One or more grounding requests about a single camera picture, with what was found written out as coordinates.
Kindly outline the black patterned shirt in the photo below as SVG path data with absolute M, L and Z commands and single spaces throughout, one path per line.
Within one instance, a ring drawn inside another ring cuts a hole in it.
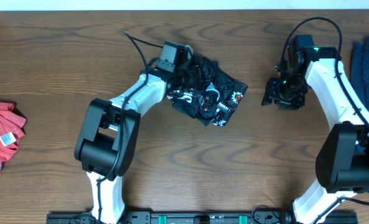
M 203 90 L 172 90 L 167 97 L 175 109 L 205 126 L 225 126 L 244 97 L 248 85 L 229 76 L 217 61 L 207 58 L 205 65 L 209 83 Z

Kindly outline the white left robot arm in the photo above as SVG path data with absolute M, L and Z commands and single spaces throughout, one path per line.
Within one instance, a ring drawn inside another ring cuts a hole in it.
M 123 177 L 134 156 L 141 118 L 169 90 L 194 81 L 184 70 L 192 63 L 189 45 L 165 41 L 160 57 L 145 64 L 138 80 L 124 93 L 91 101 L 75 146 L 93 194 L 94 223 L 118 223 L 125 204 Z

